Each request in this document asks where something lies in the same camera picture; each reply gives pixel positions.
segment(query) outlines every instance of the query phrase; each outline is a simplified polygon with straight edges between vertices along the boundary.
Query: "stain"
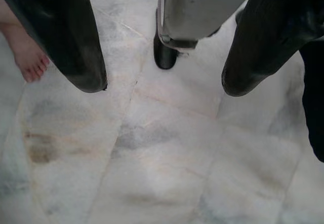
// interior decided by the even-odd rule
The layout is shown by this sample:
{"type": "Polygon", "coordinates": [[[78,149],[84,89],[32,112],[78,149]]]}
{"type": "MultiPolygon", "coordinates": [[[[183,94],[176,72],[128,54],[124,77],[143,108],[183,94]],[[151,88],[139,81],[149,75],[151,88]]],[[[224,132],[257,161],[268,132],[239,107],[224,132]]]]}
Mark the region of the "stain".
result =
{"type": "Polygon", "coordinates": [[[120,129],[115,147],[135,150],[169,142],[175,138],[178,138],[178,132],[159,124],[149,124],[146,127],[124,124],[120,129]]]}
{"type": "Polygon", "coordinates": [[[25,139],[30,143],[28,154],[32,162],[46,164],[58,158],[58,151],[52,137],[26,132],[25,139]]]}

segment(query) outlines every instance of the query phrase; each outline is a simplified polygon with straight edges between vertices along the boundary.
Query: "bare foot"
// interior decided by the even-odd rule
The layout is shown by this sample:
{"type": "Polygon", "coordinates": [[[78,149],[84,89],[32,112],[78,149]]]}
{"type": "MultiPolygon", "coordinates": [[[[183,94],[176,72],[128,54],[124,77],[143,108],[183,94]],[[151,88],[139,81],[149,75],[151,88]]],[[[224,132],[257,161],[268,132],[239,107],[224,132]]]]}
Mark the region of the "bare foot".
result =
{"type": "Polygon", "coordinates": [[[15,62],[27,82],[39,80],[50,63],[46,54],[27,34],[23,27],[15,24],[0,23],[15,56],[15,62]]]}

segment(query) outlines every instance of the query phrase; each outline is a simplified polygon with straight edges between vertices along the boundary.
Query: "brown stain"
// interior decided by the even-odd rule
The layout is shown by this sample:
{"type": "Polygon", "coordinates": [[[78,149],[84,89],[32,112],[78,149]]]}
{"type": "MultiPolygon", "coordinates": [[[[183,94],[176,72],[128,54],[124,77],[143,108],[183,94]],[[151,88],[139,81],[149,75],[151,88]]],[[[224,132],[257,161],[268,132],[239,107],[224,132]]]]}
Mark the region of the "brown stain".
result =
{"type": "Polygon", "coordinates": [[[30,142],[28,154],[32,162],[46,164],[58,158],[53,137],[26,132],[24,138],[30,142]]]}
{"type": "Polygon", "coordinates": [[[86,156],[89,159],[98,159],[103,154],[101,148],[94,147],[92,144],[87,144],[87,146],[84,146],[81,144],[79,139],[71,136],[60,137],[60,141],[73,147],[72,149],[65,151],[67,154],[72,156],[81,155],[86,156]]]}

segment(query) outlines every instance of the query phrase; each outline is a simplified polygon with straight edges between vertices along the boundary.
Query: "toe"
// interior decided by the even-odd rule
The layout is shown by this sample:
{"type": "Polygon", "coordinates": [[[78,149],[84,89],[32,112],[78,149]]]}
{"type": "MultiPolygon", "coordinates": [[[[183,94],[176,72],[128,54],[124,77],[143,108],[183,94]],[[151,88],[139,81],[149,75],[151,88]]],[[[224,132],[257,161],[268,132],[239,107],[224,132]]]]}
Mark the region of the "toe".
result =
{"type": "Polygon", "coordinates": [[[46,55],[42,56],[41,61],[42,61],[43,65],[45,65],[45,67],[50,64],[50,60],[46,55]]]}
{"type": "Polygon", "coordinates": [[[35,71],[34,68],[31,68],[29,71],[30,71],[30,74],[32,76],[32,81],[36,81],[36,80],[39,79],[39,76],[36,74],[36,71],[35,71]]]}
{"type": "Polygon", "coordinates": [[[42,72],[45,72],[45,71],[46,71],[46,66],[45,66],[42,62],[39,62],[39,63],[38,63],[38,68],[39,68],[42,72]]]}
{"type": "Polygon", "coordinates": [[[36,74],[37,74],[39,77],[41,77],[41,76],[43,75],[43,73],[44,73],[44,72],[43,72],[41,69],[39,69],[39,68],[36,69],[35,72],[36,72],[36,74]]]}
{"type": "Polygon", "coordinates": [[[28,83],[30,83],[30,82],[33,81],[33,79],[32,79],[32,75],[30,74],[29,71],[24,70],[24,71],[21,71],[21,73],[22,73],[22,76],[24,77],[24,79],[25,79],[28,83]]]}

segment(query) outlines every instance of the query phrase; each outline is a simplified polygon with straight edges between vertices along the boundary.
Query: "gray marble pattern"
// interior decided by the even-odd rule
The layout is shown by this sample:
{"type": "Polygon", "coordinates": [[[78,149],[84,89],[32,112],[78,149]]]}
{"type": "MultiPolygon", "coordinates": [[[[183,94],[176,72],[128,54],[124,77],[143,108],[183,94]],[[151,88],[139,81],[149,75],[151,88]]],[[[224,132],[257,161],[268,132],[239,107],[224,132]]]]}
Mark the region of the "gray marble pattern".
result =
{"type": "Polygon", "coordinates": [[[232,98],[233,16],[162,71],[157,0],[91,1],[107,91],[83,93],[54,65],[25,86],[0,36],[1,224],[324,223],[298,53],[232,98]]]}

